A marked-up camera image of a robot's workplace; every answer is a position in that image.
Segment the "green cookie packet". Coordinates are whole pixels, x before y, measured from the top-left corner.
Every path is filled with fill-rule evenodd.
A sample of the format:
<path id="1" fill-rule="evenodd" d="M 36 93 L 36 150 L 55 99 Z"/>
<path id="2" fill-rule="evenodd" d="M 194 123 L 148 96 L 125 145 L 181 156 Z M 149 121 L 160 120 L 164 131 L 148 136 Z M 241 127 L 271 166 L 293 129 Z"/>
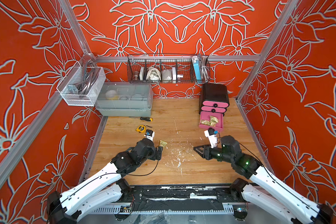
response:
<path id="1" fill-rule="evenodd" d="M 217 124 L 219 122 L 219 119 L 215 116 L 210 116 L 210 123 L 213 124 Z"/>
<path id="2" fill-rule="evenodd" d="M 168 143 L 166 141 L 160 140 L 159 147 L 164 148 Z"/>
<path id="3" fill-rule="evenodd" d="M 217 122 L 215 122 L 215 121 L 211 121 L 211 122 L 210 122 L 210 126 L 211 126 L 211 127 L 215 127 L 216 124 L 217 124 Z"/>
<path id="4" fill-rule="evenodd" d="M 200 120 L 200 124 L 206 125 L 206 126 L 210 126 L 211 125 L 211 121 L 210 120 L 202 119 L 202 120 Z"/>

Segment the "pink drawer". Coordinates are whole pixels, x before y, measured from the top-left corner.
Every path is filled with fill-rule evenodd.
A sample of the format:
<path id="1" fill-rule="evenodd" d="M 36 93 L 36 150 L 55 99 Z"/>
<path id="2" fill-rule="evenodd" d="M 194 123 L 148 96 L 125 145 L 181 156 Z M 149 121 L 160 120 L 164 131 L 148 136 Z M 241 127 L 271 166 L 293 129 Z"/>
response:
<path id="1" fill-rule="evenodd" d="M 205 119 L 205 120 L 210 120 L 210 116 L 215 116 L 219 119 L 219 122 L 216 124 L 215 127 L 211 127 L 211 126 L 206 126 L 206 125 L 202 125 L 200 124 L 200 120 Z M 216 131 L 222 132 L 224 129 L 224 120 L 223 120 L 224 116 L 222 113 L 211 113 L 211 112 L 206 112 L 206 111 L 201 111 L 200 113 L 200 120 L 199 120 L 199 128 L 204 129 L 204 130 L 208 130 L 209 128 L 213 128 Z"/>
<path id="2" fill-rule="evenodd" d="M 211 112 L 211 113 L 225 113 L 226 108 L 222 107 L 213 107 L 213 106 L 202 106 L 201 111 Z"/>
<path id="3" fill-rule="evenodd" d="M 229 107 L 229 102 L 220 102 L 220 101 L 202 101 L 200 102 L 200 106 L 209 106 L 209 107 L 220 107 L 220 108 L 227 108 Z"/>

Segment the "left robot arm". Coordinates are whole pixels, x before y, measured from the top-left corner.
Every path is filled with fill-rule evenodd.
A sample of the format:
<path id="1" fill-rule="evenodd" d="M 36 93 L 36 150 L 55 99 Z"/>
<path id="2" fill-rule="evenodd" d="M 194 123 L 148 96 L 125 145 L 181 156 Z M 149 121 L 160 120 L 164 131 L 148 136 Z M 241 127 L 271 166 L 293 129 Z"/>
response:
<path id="1" fill-rule="evenodd" d="M 118 200 L 134 198 L 125 176 L 133 175 L 146 160 L 160 161 L 163 147 L 155 147 L 150 138 L 118 153 L 96 174 L 81 184 L 47 198 L 49 224 L 76 224 L 99 207 Z"/>

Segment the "pink top drawer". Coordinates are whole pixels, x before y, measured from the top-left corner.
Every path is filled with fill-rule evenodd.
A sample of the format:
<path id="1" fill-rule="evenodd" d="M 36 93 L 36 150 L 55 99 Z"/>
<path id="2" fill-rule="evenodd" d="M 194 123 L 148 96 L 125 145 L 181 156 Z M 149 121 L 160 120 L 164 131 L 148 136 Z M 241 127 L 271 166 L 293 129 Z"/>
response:
<path id="1" fill-rule="evenodd" d="M 220 108 L 227 108 L 229 107 L 229 102 L 220 102 L 220 101 L 202 101 L 200 102 L 200 106 L 209 106 L 209 107 L 220 107 Z"/>

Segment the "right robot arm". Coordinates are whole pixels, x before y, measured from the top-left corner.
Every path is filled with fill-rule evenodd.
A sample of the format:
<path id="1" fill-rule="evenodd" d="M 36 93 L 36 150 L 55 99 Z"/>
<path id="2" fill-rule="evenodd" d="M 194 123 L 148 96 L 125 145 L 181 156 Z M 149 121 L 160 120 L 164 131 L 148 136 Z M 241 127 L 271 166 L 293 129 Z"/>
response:
<path id="1" fill-rule="evenodd" d="M 194 151 L 206 160 L 231 164 L 243 176 L 230 186 L 231 198 L 252 203 L 287 224 L 331 224 L 333 210 L 302 196 L 268 171 L 261 161 L 242 152 L 242 144 L 232 136 L 218 139 L 210 135 L 208 145 Z"/>

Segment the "pink bottom drawer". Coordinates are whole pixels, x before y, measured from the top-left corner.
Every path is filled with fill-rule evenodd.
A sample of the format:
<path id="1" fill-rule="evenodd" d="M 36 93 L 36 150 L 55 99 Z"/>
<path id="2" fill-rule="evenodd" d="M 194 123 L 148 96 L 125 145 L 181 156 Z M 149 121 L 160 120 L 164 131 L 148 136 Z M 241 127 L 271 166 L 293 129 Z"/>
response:
<path id="1" fill-rule="evenodd" d="M 205 119 L 205 120 L 210 120 L 210 116 L 215 116 L 219 119 L 219 122 L 216 124 L 215 127 L 211 127 L 211 126 L 206 126 L 206 125 L 202 125 L 200 124 L 200 120 Z M 200 113 L 200 120 L 199 120 L 199 128 L 204 129 L 204 130 L 208 130 L 209 128 L 213 128 L 216 131 L 222 132 L 224 129 L 224 120 L 223 120 L 224 116 L 222 113 L 211 113 L 211 112 L 206 112 L 206 111 L 201 111 Z"/>

